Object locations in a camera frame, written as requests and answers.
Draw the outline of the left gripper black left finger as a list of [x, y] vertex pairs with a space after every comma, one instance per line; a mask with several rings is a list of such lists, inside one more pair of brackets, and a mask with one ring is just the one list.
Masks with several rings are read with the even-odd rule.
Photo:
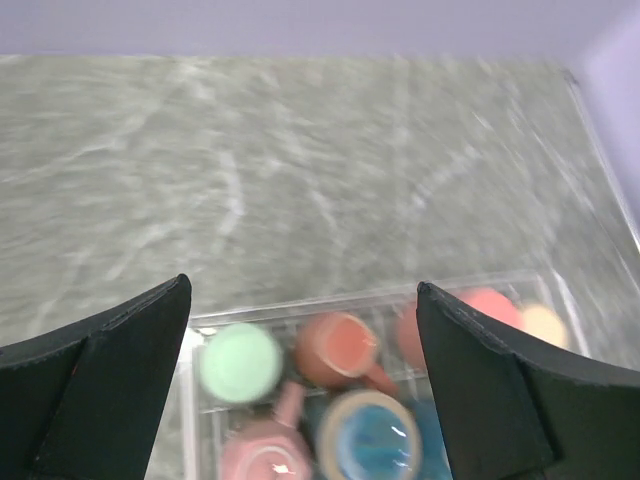
[[1, 349], [4, 479], [144, 478], [191, 308], [180, 274]]

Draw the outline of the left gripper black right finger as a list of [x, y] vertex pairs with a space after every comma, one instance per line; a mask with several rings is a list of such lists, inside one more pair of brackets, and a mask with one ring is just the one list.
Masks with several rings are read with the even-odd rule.
[[449, 465], [456, 479], [636, 479], [639, 374], [483, 318], [417, 287], [417, 320]]

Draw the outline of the pink mug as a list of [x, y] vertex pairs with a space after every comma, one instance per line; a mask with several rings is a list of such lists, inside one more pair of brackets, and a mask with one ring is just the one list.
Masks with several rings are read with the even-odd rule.
[[232, 434], [220, 459], [222, 479], [310, 479], [310, 448], [298, 431], [305, 388], [284, 383], [268, 418], [252, 420]]

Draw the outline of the orange floral mug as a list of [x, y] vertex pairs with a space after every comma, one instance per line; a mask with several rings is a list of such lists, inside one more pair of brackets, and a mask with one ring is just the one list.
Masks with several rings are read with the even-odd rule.
[[357, 381], [395, 396], [398, 387], [378, 363], [379, 337], [346, 312], [320, 314], [299, 329], [294, 361], [308, 382], [337, 390]]

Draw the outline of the tall green plastic cup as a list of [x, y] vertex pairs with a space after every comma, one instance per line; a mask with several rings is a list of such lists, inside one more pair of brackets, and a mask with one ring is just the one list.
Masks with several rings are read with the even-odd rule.
[[217, 400], [250, 404], [269, 395], [280, 381], [284, 353], [266, 329], [236, 323], [219, 329], [199, 354], [199, 379]]

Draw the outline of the blue mug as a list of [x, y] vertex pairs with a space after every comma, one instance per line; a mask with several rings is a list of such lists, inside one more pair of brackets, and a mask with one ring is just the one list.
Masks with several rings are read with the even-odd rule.
[[334, 398], [314, 431], [316, 459], [326, 479], [414, 479], [422, 441], [414, 417], [376, 390]]
[[432, 399], [414, 400], [408, 409], [413, 413], [422, 442], [422, 462], [417, 479], [451, 480], [442, 431]]

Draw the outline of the tall pink plastic cup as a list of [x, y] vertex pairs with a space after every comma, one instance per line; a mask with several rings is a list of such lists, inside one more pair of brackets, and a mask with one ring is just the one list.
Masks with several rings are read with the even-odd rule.
[[[467, 330], [480, 331], [482, 326], [474, 326], [478, 320], [491, 319], [511, 328], [522, 330], [523, 315], [515, 304], [502, 293], [489, 287], [465, 290], [457, 298], [466, 304], [466, 311], [451, 309], [449, 315], [455, 316], [455, 324], [463, 325]], [[417, 301], [411, 301], [402, 311], [396, 322], [396, 344], [403, 359], [414, 369], [427, 370], [417, 320]]]

